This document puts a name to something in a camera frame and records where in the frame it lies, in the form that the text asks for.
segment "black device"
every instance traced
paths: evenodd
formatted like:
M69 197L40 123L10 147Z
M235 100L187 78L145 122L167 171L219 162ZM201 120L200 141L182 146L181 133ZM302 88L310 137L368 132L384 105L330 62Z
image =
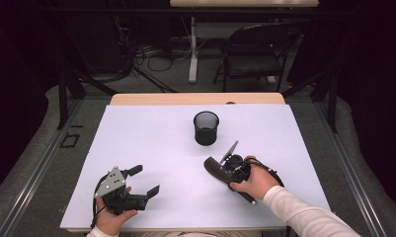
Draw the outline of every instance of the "black device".
M229 184L231 182L241 183L247 181L251 174L251 165L258 165L265 170L267 170L277 182L284 187L283 182L277 174L277 171L265 166L260 161L254 160L243 160L240 155L232 154L238 141L232 145L232 147L227 151L227 153L222 157L222 160L218 163L212 157L207 158L203 166L206 171L211 174L216 179L225 183L231 191L234 191ZM247 193L237 192L244 199L246 199L251 204L256 204L256 200Z
M96 217L99 211L96 211L96 198L102 197L105 207L114 214L121 214L125 210L144 210L148 201L158 195L160 186L156 186L149 190L146 195L132 195L126 191L127 176L134 176L142 171L142 166L137 165L129 170L121 171L118 167L114 167L108 175L100 179L95 188L93 199L93 223L92 228L96 224Z

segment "wrist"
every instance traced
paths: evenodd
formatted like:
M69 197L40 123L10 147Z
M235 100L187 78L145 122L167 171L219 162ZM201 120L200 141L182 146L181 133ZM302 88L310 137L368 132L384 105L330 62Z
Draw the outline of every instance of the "wrist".
M109 235L103 232L99 227L95 226L90 232L94 237L118 237L119 235Z
M284 189L284 187L282 186L273 186L270 189L268 189L268 191L265 193L265 195L263 196L263 202L267 205L269 205L272 197L280 190Z

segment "table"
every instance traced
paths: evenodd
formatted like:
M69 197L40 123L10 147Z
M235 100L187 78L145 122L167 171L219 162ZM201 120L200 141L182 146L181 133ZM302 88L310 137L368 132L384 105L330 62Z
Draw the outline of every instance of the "table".
M194 140L193 117L203 110L220 117L211 146ZM122 232L284 228L262 203L250 205L204 169L207 157L220 159L236 139L236 154L256 155L278 171L290 191L330 209L281 94L118 94L102 117L60 227L88 232L99 179L115 165L129 169L140 164L143 171L126 179L132 193L143 195L156 185L160 193Z
M179 8L307 8L317 7L318 0L171 0L172 7ZM191 38L192 38L192 59L189 73L189 82L196 83L198 73L198 51L197 37L201 38L228 38L240 27L249 24L203 24L202 30L197 32L198 23L192 17Z

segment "black chair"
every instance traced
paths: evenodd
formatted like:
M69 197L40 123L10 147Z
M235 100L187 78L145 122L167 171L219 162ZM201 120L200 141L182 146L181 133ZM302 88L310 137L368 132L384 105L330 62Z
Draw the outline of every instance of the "black chair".
M222 49L222 62L213 83L223 66L223 92L228 78L265 77L268 81L268 76L277 76L278 91L287 54L300 35L301 30L293 23L257 24L237 30Z

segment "hand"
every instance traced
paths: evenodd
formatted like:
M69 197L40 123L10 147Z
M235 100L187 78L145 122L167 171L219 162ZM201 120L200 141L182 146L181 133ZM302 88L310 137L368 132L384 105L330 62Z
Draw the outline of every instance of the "hand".
M97 210L101 210L105 206L105 202L101 197L96 199ZM138 213L137 210L128 210L120 215L113 214L106 207L99 212L97 215L96 227L99 228L103 233L107 235L117 235L123 224L131 219Z
M247 156L245 160L255 160L255 156ZM231 183L230 186L237 192L244 192L250 196L263 199L268 190L274 186L278 186L278 181L264 168L258 165L250 165L251 173L247 182L241 184Z

